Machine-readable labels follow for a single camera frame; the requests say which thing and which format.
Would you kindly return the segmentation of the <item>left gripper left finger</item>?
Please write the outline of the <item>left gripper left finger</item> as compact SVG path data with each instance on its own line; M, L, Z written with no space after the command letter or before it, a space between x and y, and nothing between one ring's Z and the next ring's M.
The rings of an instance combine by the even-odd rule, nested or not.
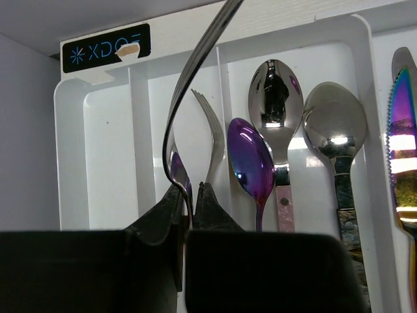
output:
M182 195L123 230L1 234L2 312L175 312L182 288Z

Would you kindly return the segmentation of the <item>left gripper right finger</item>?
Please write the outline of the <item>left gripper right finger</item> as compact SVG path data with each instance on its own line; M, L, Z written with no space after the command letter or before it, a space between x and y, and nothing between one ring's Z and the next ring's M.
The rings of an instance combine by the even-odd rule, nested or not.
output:
M186 238L189 312L366 312L350 257L329 235L244 231L199 186Z

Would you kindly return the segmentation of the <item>iridescent rainbow spoon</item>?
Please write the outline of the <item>iridescent rainbow spoon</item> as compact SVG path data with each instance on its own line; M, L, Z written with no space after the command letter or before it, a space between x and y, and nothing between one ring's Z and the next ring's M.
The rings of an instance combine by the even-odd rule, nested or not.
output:
M255 229L263 230L263 212L274 187L274 164L258 131L247 120L236 117L227 130L227 150L240 186L256 204Z

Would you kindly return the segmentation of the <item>black handled fork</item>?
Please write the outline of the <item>black handled fork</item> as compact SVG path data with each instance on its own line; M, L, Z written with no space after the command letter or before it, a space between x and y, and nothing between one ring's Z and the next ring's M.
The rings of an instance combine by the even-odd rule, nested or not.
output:
M208 125L211 133L211 155L210 164L206 176L206 182L214 184L216 179L216 173L220 168L222 160L225 155L225 137L222 125L217 115L215 114L212 106L209 104L206 97L195 89L191 89L194 97L198 101L205 117L208 121Z
M192 138L194 135L193 127L198 122L201 122L202 118L196 109L191 108L189 103L185 104L184 108L181 108L180 105L201 65L225 31L233 16L237 13L241 4L242 1L226 1L215 15L213 21L199 39L199 42L188 58L171 98L162 144L162 163L166 177L178 188L184 198L189 228L193 228L194 226L194 202L192 181L185 165L187 165L187 162L191 158L189 156L184 160L181 158L175 139L178 138L180 140L180 146L185 148L187 152L191 152L191 147L186 142L188 140L192 143L197 142L196 139Z

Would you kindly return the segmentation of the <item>pink handled spoon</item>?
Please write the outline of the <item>pink handled spoon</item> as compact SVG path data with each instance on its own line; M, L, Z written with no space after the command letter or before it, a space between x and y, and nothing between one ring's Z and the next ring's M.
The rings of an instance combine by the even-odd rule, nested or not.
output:
M272 153L278 230L293 233L288 148L302 120L304 98L290 67L277 59L269 59L258 67L250 83L248 111L252 125Z

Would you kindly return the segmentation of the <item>dark handled silver spoon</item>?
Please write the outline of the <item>dark handled silver spoon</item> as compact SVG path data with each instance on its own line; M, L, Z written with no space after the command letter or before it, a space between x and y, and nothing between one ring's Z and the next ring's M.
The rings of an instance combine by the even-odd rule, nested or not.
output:
M351 167L367 134L363 105L344 86L334 82L320 83L307 97L302 126L309 147L332 172L339 236L356 269L365 311L371 312L351 184Z

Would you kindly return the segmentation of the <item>iridescent rainbow knife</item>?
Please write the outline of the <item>iridescent rainbow knife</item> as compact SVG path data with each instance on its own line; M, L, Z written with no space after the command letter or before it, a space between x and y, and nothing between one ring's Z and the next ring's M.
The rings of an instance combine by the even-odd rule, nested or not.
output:
M408 67L399 71L390 93L386 143L397 223L416 239L416 112Z

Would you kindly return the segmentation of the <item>ornate silver knife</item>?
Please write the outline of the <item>ornate silver knife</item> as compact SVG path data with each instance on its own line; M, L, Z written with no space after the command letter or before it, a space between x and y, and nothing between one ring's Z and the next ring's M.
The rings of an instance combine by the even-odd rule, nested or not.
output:
M407 47L398 48L392 59L392 74L396 78L403 67L408 67L411 75L414 109L416 112L416 64ZM416 239L410 238L409 288L412 311L416 312Z

